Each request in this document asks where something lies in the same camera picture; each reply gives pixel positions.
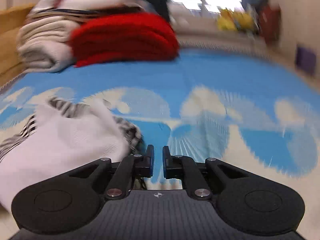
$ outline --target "white towel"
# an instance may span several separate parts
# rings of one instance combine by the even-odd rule
[[[70,46],[56,41],[29,41],[18,48],[29,72],[58,72],[73,64]]]
[[[36,116],[37,132],[0,162],[0,204],[8,211],[25,187],[99,158],[119,162],[128,154],[128,142],[102,100],[78,118],[63,117],[48,105],[39,106]]]
[[[104,10],[119,7],[139,7],[139,0],[62,0],[58,9]]]
[[[78,23],[64,20],[63,16],[41,19],[20,28],[17,35],[18,47],[29,41],[65,42],[69,40],[72,31],[79,27]]]

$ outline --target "stack of blankets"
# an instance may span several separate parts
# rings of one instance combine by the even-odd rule
[[[41,0],[17,37],[26,72],[59,72],[114,60],[169,60],[178,54],[167,0]]]

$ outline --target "metal screw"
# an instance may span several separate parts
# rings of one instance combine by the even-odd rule
[[[199,188],[195,190],[195,195],[198,197],[207,197],[210,195],[210,191],[205,188]]]
[[[122,194],[122,191],[118,188],[111,188],[107,190],[107,195],[109,197],[119,197]]]

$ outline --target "red blanket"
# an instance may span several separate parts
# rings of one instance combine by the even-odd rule
[[[171,26],[149,13],[91,20],[72,33],[70,45],[77,67],[116,60],[171,60],[179,49]]]

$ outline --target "yellow object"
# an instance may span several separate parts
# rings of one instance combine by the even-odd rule
[[[221,31],[254,31],[254,20],[248,13],[232,12],[228,9],[219,8],[220,17],[217,20]]]
[[[236,25],[230,18],[220,17],[217,23],[220,31],[237,31]]]
[[[248,13],[234,12],[233,19],[243,30],[254,30],[254,21]]]

